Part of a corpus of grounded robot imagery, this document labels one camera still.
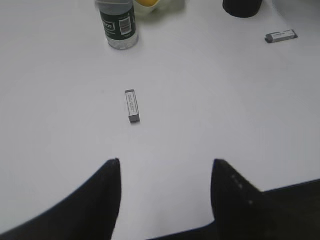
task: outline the water bottle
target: water bottle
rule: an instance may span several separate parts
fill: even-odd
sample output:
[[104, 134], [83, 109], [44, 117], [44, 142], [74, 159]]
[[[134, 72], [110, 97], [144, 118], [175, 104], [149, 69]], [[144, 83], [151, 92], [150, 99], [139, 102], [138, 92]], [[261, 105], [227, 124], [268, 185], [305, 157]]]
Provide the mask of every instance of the water bottle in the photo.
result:
[[138, 42], [133, 0], [95, 0], [111, 47], [124, 50]]

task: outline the black mug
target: black mug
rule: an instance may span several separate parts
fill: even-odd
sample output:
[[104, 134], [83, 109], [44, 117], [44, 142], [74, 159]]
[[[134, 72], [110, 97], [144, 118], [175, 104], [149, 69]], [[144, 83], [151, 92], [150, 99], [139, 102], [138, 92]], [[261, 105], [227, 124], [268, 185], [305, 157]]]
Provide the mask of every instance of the black mug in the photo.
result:
[[250, 18], [256, 15], [263, 0], [223, 0], [224, 10], [237, 18]]

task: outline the yellow fruit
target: yellow fruit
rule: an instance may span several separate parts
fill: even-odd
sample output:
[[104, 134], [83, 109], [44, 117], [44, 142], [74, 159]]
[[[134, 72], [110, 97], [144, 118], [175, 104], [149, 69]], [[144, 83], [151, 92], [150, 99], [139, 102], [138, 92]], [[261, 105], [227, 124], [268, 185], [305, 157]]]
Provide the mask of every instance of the yellow fruit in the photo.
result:
[[136, 0], [136, 1], [145, 7], [152, 7], [158, 2], [158, 0]]

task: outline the white tabletop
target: white tabletop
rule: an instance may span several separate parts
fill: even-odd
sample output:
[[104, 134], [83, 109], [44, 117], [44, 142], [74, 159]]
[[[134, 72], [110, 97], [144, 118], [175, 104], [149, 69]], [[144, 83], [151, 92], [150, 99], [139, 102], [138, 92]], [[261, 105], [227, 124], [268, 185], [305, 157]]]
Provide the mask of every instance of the white tabletop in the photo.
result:
[[[110, 48], [93, 0], [0, 1], [0, 232], [37, 216], [108, 159], [122, 164], [113, 239], [213, 220], [215, 158], [261, 190], [320, 178], [320, 2], [218, 0], [138, 20]], [[295, 29], [298, 39], [267, 44]], [[125, 90], [141, 123], [131, 125]]]

